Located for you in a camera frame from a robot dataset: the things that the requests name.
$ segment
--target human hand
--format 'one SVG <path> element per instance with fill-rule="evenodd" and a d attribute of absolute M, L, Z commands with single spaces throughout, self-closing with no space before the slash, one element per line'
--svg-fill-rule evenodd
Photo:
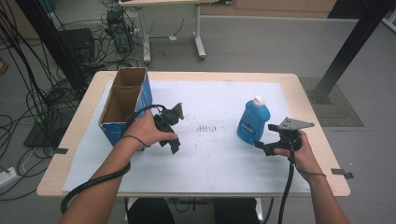
<path fill-rule="evenodd" d="M 320 169 L 317 159 L 315 159 L 315 155 L 312 152 L 312 147 L 309 145 L 309 141 L 308 141 L 308 137 L 306 136 L 306 133 L 299 130 L 299 134 L 301 136 L 302 145 L 298 151 L 294 152 L 294 158 L 296 161 L 296 166 L 298 167 L 298 169 L 302 171 L 300 172 L 300 174 L 303 176 L 303 178 L 306 181 L 309 182 L 310 177 L 314 175 L 309 175 L 308 173 L 323 174 L 323 172 Z M 288 158 L 290 157 L 290 151 L 284 148 L 275 148 L 274 152 L 277 155 L 281 155 Z"/>
<path fill-rule="evenodd" d="M 125 135 L 134 136 L 140 139 L 147 146 L 162 140 L 177 139 L 176 133 L 160 132 L 157 127 L 155 127 L 154 117 L 152 116 L 151 110 L 149 109 L 145 111 L 145 116 L 143 118 L 139 118 L 131 124 L 131 126 L 126 130 L 124 136 Z"/>

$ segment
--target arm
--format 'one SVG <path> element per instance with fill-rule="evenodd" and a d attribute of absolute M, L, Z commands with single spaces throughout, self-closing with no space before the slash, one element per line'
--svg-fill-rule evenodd
<path fill-rule="evenodd" d="M 175 133 L 157 130 L 150 110 L 145 112 L 145 117 L 137 119 L 125 134 L 139 138 L 146 145 L 177 138 Z M 121 170 L 142 147 L 133 138 L 121 138 L 91 179 Z M 67 209 L 61 223 L 107 223 L 121 180 L 122 177 L 111 179 L 81 192 Z"/>
<path fill-rule="evenodd" d="M 315 159 L 306 133 L 303 131 L 299 131 L 299 133 L 302 139 L 302 147 L 294 155 L 297 167 L 304 172 L 311 173 L 311 175 L 307 173 L 301 173 L 301 175 L 311 188 L 316 222 L 349 223 L 346 215 L 332 194 L 332 189 L 329 182 L 327 182 L 326 176 L 315 175 L 323 174 L 323 172 Z M 275 153 L 285 157 L 290 156 L 290 152 L 283 148 L 276 148 Z"/>

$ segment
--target open cardboard box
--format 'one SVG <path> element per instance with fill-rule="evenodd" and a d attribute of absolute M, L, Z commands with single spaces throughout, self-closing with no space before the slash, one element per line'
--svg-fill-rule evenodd
<path fill-rule="evenodd" d="M 99 126 L 111 145 L 116 145 L 125 122 L 132 114 L 152 104 L 146 68 L 121 68 L 114 78 Z"/>

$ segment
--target forearm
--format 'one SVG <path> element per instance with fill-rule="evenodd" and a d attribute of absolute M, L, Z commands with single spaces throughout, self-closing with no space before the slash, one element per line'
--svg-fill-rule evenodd
<path fill-rule="evenodd" d="M 332 194 L 332 189 L 330 188 L 329 182 L 324 176 L 311 176 L 308 183 L 311 187 L 315 220 L 318 224 L 349 223 L 346 215 Z"/>
<path fill-rule="evenodd" d="M 138 148 L 134 139 L 119 141 L 91 179 L 123 169 Z M 122 177 L 117 177 L 82 191 L 64 214 L 61 223 L 107 223 L 121 180 Z"/>

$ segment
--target black pole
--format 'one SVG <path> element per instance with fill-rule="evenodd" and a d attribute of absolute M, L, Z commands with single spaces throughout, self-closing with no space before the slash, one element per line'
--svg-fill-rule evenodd
<path fill-rule="evenodd" d="M 319 84 L 314 90 L 308 91 L 311 103 L 331 103 L 328 96 L 335 83 L 344 74 L 349 64 L 361 50 L 361 47 L 363 47 L 375 28 L 385 17 L 392 3 L 393 0 L 371 1 Z"/>
<path fill-rule="evenodd" d="M 88 88 L 75 60 L 67 51 L 64 43 L 58 36 L 58 31 L 53 25 L 38 0 L 16 0 L 21 11 L 32 24 L 40 39 L 46 45 L 50 55 L 64 72 L 65 77 L 75 90 L 77 97 L 82 99 Z"/>

